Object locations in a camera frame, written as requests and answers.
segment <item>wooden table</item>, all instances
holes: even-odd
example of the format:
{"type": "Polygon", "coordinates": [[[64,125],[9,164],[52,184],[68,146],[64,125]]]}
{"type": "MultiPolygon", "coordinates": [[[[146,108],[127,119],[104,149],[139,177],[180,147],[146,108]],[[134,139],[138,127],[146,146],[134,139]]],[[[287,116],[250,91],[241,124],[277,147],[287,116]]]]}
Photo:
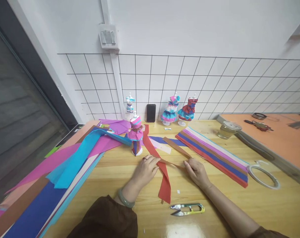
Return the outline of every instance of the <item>wooden table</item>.
{"type": "MultiPolygon", "coordinates": [[[[219,138],[217,131],[220,124],[215,120],[192,121],[188,125],[250,164],[254,164],[255,160],[267,161],[236,137],[228,140],[219,138]]],[[[172,130],[165,131],[161,122],[149,123],[149,135],[174,138],[183,129],[176,123],[169,127],[172,130]]],[[[211,182],[261,226],[292,238],[300,237],[300,185],[284,172],[271,163],[262,166],[279,180],[280,190],[265,188],[251,176],[248,187],[243,188],[188,147],[183,148],[204,164],[211,182]]],[[[160,150],[158,152],[165,160],[178,165],[182,165],[185,160],[174,149],[170,155],[160,150]]],[[[143,153],[134,157],[124,145],[107,151],[45,237],[66,237],[98,197],[108,194],[115,197],[117,190],[130,179],[136,165],[147,154],[148,151],[143,147],[143,153]]],[[[171,204],[199,202],[204,205],[205,213],[171,216],[173,210],[168,208],[169,204],[162,205],[157,196],[162,181],[162,173],[159,171],[143,188],[133,208],[138,215],[138,237],[233,237],[221,215],[201,190],[177,168],[167,166],[167,170],[172,189],[171,204]]],[[[267,184],[273,184],[262,172],[255,170],[255,174],[267,184]]]]}

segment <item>brown sleeve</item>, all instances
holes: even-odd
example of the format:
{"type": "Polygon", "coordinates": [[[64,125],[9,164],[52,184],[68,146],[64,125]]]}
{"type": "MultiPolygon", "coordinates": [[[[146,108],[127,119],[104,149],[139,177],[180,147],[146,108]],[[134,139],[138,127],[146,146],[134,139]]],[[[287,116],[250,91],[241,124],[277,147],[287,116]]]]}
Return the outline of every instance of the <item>brown sleeve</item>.
{"type": "Polygon", "coordinates": [[[68,238],[137,237],[137,214],[115,202],[109,195],[98,198],[68,238]]]}
{"type": "Polygon", "coordinates": [[[262,226],[260,226],[259,229],[257,229],[248,238],[288,238],[288,237],[276,231],[266,230],[262,226]]]}

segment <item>glass jar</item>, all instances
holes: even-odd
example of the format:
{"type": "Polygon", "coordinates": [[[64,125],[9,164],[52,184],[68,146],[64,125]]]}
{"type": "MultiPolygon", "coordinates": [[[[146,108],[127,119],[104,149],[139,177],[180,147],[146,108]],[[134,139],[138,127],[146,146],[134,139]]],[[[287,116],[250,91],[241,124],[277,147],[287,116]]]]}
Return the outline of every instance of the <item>glass jar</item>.
{"type": "Polygon", "coordinates": [[[218,132],[218,136],[222,139],[229,139],[231,136],[236,134],[241,129],[242,127],[239,126],[237,123],[224,121],[218,132]]]}

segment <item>clear tape roll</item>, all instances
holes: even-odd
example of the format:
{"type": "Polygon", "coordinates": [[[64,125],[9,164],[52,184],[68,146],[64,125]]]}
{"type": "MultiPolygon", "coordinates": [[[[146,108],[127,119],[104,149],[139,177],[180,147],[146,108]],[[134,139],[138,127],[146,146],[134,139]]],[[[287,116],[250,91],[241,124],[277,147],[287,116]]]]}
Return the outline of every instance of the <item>clear tape roll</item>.
{"type": "Polygon", "coordinates": [[[255,181],[257,181],[259,184],[261,184],[261,185],[263,185],[263,186],[265,186],[265,187],[267,187],[267,188],[274,189],[274,190],[280,189],[280,188],[281,188],[281,185],[280,185],[279,181],[278,181],[271,173],[267,172],[267,171],[266,171],[265,169],[263,169],[263,168],[260,168],[260,162],[266,163],[266,162],[264,162],[264,161],[262,161],[262,160],[259,160],[259,161],[256,162],[257,164],[255,164],[255,165],[249,165],[249,166],[247,167],[247,171],[248,171],[248,173],[250,174],[250,176],[251,176],[255,181]],[[274,182],[274,187],[272,187],[272,186],[270,186],[270,185],[267,185],[266,183],[264,183],[264,182],[262,182],[260,179],[258,179],[257,176],[255,176],[255,174],[252,172],[252,169],[260,170],[260,171],[262,171],[263,173],[265,173],[267,176],[269,176],[270,179],[272,179],[272,181],[274,182]]]}

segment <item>smartphone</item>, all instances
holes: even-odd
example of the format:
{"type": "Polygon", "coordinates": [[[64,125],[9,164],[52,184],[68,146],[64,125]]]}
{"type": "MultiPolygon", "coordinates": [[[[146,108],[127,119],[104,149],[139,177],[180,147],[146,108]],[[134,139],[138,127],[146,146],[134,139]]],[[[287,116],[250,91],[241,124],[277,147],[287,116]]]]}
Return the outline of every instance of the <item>smartphone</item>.
{"type": "Polygon", "coordinates": [[[147,122],[155,122],[155,104],[147,105],[147,122]]]}

